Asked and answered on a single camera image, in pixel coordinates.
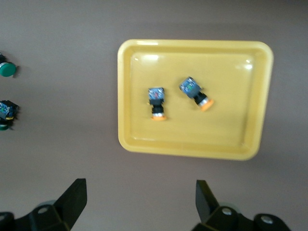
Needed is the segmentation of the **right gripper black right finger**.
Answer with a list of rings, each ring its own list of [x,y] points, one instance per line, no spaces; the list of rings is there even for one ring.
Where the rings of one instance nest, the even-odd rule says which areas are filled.
[[[194,231],[289,231],[279,217],[257,214],[253,220],[234,208],[220,205],[205,180],[196,181],[195,205],[200,218]]]

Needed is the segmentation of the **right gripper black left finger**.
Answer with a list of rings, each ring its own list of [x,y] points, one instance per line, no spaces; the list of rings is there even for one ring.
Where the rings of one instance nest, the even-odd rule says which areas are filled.
[[[86,179],[76,179],[56,200],[42,203],[23,217],[0,213],[2,231],[70,231],[87,204]]]

